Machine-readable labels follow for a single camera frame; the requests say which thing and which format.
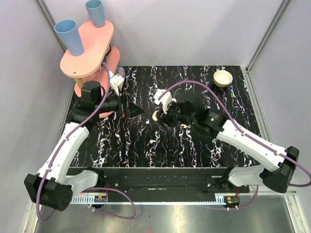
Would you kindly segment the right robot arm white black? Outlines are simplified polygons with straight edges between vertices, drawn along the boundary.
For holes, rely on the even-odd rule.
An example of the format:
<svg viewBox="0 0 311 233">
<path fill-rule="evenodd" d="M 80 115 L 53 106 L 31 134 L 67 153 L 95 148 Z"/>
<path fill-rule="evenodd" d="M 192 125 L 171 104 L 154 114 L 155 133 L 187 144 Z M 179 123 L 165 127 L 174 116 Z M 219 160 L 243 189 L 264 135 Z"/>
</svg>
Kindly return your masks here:
<svg viewBox="0 0 311 233">
<path fill-rule="evenodd" d="M 177 102 L 167 93 L 154 103 L 161 110 L 153 114 L 153 119 L 166 129 L 190 125 L 201 135 L 228 143 L 259 162 L 254 167 L 229 168 L 220 181 L 222 190 L 229 193 L 242 185 L 263 184 L 275 192 L 287 192 L 299 157 L 297 148 L 264 140 L 225 114 L 206 109 L 198 98 Z"/>
</svg>

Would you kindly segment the beige earbud charging case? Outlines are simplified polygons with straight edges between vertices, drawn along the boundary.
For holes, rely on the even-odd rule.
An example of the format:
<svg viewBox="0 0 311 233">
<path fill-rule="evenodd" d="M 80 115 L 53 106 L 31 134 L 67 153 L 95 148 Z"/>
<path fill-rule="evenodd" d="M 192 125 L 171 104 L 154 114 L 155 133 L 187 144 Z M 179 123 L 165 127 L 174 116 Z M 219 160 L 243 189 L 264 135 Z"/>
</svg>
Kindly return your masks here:
<svg viewBox="0 0 311 233">
<path fill-rule="evenodd" d="M 154 111 L 152 114 L 152 119 L 153 121 L 158 122 L 160 120 L 160 111 Z"/>
</svg>

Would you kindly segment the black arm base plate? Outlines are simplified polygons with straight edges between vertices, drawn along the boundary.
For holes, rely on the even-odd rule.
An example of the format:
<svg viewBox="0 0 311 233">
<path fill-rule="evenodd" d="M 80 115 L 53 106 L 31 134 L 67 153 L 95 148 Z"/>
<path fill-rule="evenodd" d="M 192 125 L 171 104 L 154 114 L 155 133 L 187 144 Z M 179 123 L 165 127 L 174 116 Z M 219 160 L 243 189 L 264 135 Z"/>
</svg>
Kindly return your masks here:
<svg viewBox="0 0 311 233">
<path fill-rule="evenodd" d="M 85 194 L 105 193 L 107 203 L 128 204 L 126 194 L 134 204 L 218 204 L 216 194 L 247 194 L 248 186 L 236 188 L 224 180 L 226 168 L 96 168 L 99 184 Z"/>
</svg>

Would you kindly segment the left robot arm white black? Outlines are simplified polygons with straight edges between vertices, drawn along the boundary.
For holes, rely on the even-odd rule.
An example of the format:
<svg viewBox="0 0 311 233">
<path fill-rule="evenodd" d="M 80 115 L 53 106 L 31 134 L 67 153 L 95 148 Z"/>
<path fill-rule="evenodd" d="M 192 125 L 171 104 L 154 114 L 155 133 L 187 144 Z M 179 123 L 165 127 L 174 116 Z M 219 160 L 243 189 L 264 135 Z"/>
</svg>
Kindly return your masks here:
<svg viewBox="0 0 311 233">
<path fill-rule="evenodd" d="M 104 172 L 95 168 L 83 168 L 70 178 L 66 177 L 69 166 L 89 136 L 102 113 L 116 112 L 121 117 L 134 118 L 144 113 L 136 106 L 128 93 L 108 96 L 98 81 L 84 83 L 81 97 L 71 111 L 63 135 L 46 163 L 35 174 L 28 174 L 25 187 L 36 208 L 50 207 L 64 211 L 72 198 L 87 189 L 100 192 L 105 186 Z"/>
</svg>

